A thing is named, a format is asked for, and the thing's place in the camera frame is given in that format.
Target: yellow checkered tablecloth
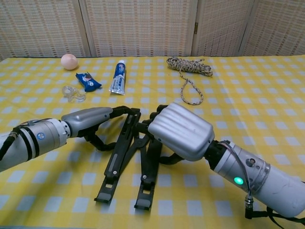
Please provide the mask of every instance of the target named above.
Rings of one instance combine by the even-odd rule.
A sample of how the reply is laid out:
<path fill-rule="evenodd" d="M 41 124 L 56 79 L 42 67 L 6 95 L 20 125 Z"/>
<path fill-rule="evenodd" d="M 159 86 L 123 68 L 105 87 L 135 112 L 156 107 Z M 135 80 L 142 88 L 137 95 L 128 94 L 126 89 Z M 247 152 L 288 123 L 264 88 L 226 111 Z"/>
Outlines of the yellow checkered tablecloth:
<path fill-rule="evenodd" d="M 215 139 L 228 139 L 279 169 L 305 180 L 305 56 L 209 57 L 212 78 L 184 73 L 203 91 L 199 106 L 180 99 L 183 79 L 166 57 L 125 57 L 126 95 L 108 88 L 121 58 L 79 59 L 64 70 L 60 59 L 11 58 L 0 62 L 0 130 L 34 118 L 53 117 L 96 106 L 126 105 L 147 119 L 158 104 L 177 102 L 214 126 Z M 61 89 L 82 89 L 75 74 L 90 72 L 102 89 L 83 103 L 68 103 Z M 187 86 L 185 96 L 197 100 Z M 124 116 L 102 124 L 107 143 L 115 141 Z M 244 219 L 245 193 L 209 169 L 204 161 L 159 167 L 151 212 L 136 211 L 139 152 L 120 178 L 110 206 L 96 197 L 110 152 L 98 152 L 84 139 L 0 173 L 0 225 L 70 228 L 277 228 L 268 218 Z M 163 154 L 171 154 L 163 147 Z M 256 203 L 256 209 L 264 206 Z M 300 225 L 278 220 L 285 228 Z"/>

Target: wicker screen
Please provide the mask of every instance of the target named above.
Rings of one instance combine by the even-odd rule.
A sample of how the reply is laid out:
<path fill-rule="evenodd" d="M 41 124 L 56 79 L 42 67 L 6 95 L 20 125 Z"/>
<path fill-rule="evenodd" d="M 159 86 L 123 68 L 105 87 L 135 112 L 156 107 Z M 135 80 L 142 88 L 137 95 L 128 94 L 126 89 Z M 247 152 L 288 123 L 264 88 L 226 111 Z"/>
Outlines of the wicker screen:
<path fill-rule="evenodd" d="M 0 0 L 0 59 L 90 55 L 74 5 L 73 0 Z"/>
<path fill-rule="evenodd" d="M 199 0 L 192 55 L 236 55 L 252 5 L 253 0 Z"/>
<path fill-rule="evenodd" d="M 197 0 L 85 3 L 97 56 L 191 54 Z"/>
<path fill-rule="evenodd" d="M 305 54 L 305 1 L 260 0 L 242 55 Z"/>

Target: egg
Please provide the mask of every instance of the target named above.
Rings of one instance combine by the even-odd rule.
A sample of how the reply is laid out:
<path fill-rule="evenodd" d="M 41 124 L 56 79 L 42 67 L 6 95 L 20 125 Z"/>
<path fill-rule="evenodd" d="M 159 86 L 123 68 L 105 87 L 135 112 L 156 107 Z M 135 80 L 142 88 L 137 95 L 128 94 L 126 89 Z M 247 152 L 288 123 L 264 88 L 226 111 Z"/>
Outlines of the egg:
<path fill-rule="evenodd" d="M 64 54 L 61 58 L 61 64 L 65 69 L 73 70 L 78 66 L 78 60 L 72 54 Z"/>

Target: coiled rope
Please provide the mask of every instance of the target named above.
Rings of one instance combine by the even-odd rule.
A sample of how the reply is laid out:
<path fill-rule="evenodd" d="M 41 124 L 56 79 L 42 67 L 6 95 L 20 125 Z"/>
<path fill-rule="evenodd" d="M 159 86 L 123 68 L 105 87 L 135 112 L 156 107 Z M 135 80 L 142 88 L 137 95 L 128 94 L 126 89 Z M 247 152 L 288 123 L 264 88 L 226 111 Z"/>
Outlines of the coiled rope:
<path fill-rule="evenodd" d="M 183 86 L 181 87 L 181 91 L 180 91 L 180 96 L 181 99 L 189 104 L 189 105 L 199 105 L 203 102 L 203 94 L 200 91 L 200 89 L 198 87 L 195 86 L 195 84 L 188 78 L 185 78 L 182 72 L 189 72 L 189 73 L 199 73 L 201 75 L 205 75 L 205 76 L 212 76 L 213 72 L 211 70 L 211 67 L 209 65 L 206 64 L 202 64 L 200 63 L 201 61 L 204 61 L 204 59 L 200 59 L 197 61 L 189 61 L 189 60 L 184 60 L 181 58 L 177 58 L 177 57 L 171 57 L 168 58 L 166 60 L 167 64 L 174 70 L 178 70 L 180 77 L 183 78 L 185 80 L 185 83 L 183 84 Z M 196 90 L 196 92 L 200 95 L 200 101 L 195 102 L 195 103 L 191 103 L 189 101 L 187 101 L 183 95 L 183 90 L 185 88 L 185 86 L 190 83 L 192 85 L 192 87 Z"/>

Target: toothpaste tube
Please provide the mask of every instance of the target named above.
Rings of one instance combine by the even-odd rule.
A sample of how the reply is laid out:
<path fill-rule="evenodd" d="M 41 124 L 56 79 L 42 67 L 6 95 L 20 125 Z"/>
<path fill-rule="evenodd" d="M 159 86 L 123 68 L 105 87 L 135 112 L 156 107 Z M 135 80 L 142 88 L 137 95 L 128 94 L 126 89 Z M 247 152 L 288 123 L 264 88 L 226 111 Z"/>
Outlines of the toothpaste tube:
<path fill-rule="evenodd" d="M 112 84 L 109 88 L 110 92 L 125 95 L 125 61 L 120 60 L 115 67 Z"/>
<path fill-rule="evenodd" d="M 101 87 L 101 84 L 96 82 L 90 73 L 76 73 L 76 78 L 85 87 L 86 92 L 93 92 L 95 89 Z"/>

